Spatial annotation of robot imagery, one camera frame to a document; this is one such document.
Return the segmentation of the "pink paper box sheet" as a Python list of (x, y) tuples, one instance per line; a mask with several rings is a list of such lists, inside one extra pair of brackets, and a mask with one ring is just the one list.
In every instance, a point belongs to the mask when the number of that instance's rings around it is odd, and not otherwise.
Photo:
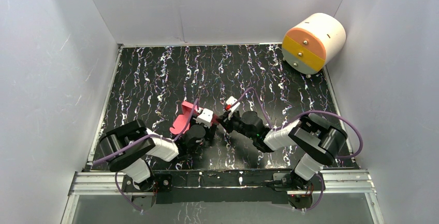
[[(202, 107), (195, 107), (193, 113), (191, 114), (191, 110), (193, 108), (194, 104), (190, 103), (188, 101), (183, 101), (181, 103), (182, 111), (183, 113), (178, 115), (177, 118), (174, 120), (172, 126), (169, 128), (170, 132), (173, 135), (178, 134), (184, 134), (186, 131), (189, 130), (189, 123), (190, 121), (194, 120), (196, 122), (196, 118), (198, 114), (201, 112)], [(214, 119), (212, 121), (212, 124), (216, 123), (219, 124), (219, 122), (216, 120), (217, 115), (214, 114)]]

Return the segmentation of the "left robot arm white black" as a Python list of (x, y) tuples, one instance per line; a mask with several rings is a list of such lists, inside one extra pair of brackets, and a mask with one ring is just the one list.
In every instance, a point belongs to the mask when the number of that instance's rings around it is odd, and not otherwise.
[(123, 172), (135, 190), (150, 191), (159, 179), (143, 159), (149, 155), (165, 162), (191, 156), (204, 141), (212, 141), (217, 129), (190, 121), (188, 130), (176, 141), (166, 139), (148, 129), (142, 120), (134, 120), (104, 133), (98, 141), (111, 172)]

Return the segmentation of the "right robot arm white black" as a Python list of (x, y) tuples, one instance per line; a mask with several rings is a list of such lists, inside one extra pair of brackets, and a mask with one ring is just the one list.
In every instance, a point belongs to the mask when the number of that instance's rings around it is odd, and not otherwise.
[(312, 177), (324, 166), (335, 162), (347, 140), (347, 133), (320, 117), (315, 112), (308, 112), (292, 123), (269, 128), (255, 111), (230, 114), (225, 112), (216, 118), (227, 133), (236, 131), (251, 139), (253, 145), (263, 153), (271, 153), (281, 148), (296, 145), (305, 154), (289, 175), (274, 177), (266, 182), (273, 190), (306, 190), (312, 183)]

